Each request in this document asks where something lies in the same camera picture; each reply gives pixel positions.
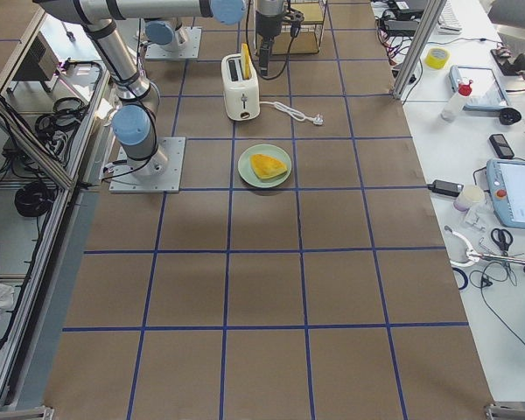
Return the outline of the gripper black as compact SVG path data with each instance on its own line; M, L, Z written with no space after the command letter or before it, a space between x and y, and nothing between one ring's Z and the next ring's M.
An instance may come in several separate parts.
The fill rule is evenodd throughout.
M255 6L255 28L262 37L275 37L280 34L284 20L284 0L259 0ZM266 75L270 63L273 38L261 38L258 46L259 72Z

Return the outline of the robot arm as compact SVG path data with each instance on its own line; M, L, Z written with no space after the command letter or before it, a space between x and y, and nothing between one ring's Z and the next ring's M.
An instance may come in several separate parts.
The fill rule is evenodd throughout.
M167 51L182 49L189 41L186 29L180 17L169 19L149 19L145 21L147 39Z
M104 182L164 168L155 123L160 93L130 55L116 23L129 18L164 22L203 17L234 25L250 14L249 1L38 1L37 5L62 22L80 25L116 84L122 108L115 113L112 128L129 169Z

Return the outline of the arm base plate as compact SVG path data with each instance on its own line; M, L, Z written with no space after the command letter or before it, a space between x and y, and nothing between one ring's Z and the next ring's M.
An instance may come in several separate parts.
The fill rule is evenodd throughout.
M189 60L197 59L200 51L202 29L198 26L181 26L173 29L166 25L150 22L145 29L148 39L145 58L147 60Z
M178 137L159 137L157 153L149 163L137 169L141 163L132 159L117 165L110 180L111 193L178 193L185 156L186 139Z

